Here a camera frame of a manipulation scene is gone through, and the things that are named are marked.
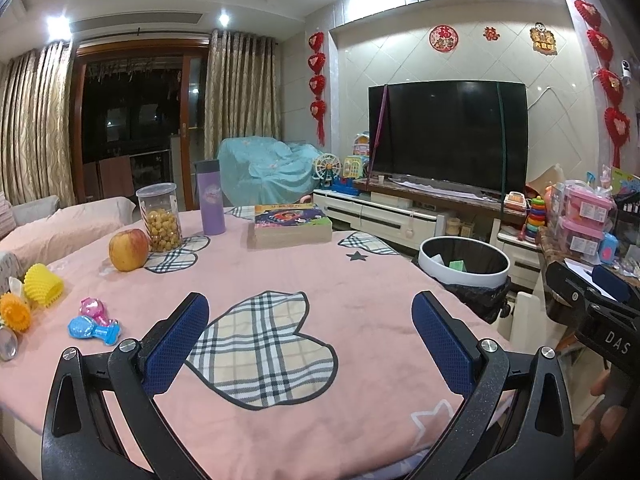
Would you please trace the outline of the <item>person's right hand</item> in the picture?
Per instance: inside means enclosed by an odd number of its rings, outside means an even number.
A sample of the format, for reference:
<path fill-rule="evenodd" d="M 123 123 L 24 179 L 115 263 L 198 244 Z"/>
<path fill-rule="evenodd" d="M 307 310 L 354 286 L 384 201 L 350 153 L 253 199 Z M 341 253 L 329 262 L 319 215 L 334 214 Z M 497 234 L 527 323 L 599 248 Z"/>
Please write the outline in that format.
<path fill-rule="evenodd" d="M 612 368 L 604 370 L 590 388 L 590 394 L 596 398 L 602 396 L 602 400 L 575 431 L 574 453 L 576 458 L 582 456 L 597 437 L 602 437 L 606 442 L 610 442 L 626 418 L 628 408 L 621 405 L 605 406 L 604 398 L 611 372 Z"/>

